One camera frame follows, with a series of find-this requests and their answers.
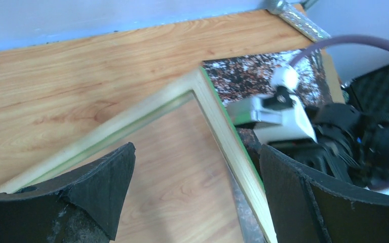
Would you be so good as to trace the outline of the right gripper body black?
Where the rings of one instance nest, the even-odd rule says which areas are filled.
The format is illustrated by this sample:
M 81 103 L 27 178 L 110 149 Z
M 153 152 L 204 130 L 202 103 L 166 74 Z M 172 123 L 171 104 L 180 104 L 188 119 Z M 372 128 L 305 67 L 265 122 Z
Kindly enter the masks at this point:
M 305 109 L 316 141 L 272 142 L 273 148 L 338 180 L 389 189 L 389 113 L 365 113 L 331 103 Z

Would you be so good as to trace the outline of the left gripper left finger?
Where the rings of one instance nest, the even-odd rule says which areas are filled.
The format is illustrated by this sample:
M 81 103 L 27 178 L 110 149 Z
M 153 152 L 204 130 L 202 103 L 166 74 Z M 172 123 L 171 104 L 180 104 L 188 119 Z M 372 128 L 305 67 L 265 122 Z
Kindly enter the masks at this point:
M 135 159 L 127 143 L 55 178 L 0 193 L 0 242 L 115 240 Z

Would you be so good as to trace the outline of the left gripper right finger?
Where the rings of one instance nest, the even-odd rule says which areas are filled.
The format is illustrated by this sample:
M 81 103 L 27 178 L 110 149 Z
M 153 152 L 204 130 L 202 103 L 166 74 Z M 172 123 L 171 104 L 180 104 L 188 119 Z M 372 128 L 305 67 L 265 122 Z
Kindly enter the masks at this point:
M 278 242 L 389 242 L 389 195 L 337 180 L 268 145 L 259 163 Z

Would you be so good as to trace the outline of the wooden picture frame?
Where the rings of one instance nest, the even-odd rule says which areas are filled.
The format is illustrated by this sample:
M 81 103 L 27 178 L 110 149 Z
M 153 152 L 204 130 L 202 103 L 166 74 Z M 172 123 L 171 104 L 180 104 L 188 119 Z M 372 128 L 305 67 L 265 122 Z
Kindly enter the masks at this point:
M 206 72 L 196 69 L 0 186 L 14 192 L 132 142 L 117 242 L 244 242 L 227 166 L 267 242 L 264 189 Z

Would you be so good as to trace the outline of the clear acrylic sheet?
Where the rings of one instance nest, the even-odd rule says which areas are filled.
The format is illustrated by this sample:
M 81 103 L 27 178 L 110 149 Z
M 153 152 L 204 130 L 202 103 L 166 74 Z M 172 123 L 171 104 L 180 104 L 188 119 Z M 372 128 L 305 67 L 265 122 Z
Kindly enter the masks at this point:
M 227 169 L 233 190 L 233 197 L 236 205 L 243 241 L 245 243 L 266 243 L 259 224 L 244 194 L 242 193 L 239 184 L 237 183 L 229 166 L 227 166 Z

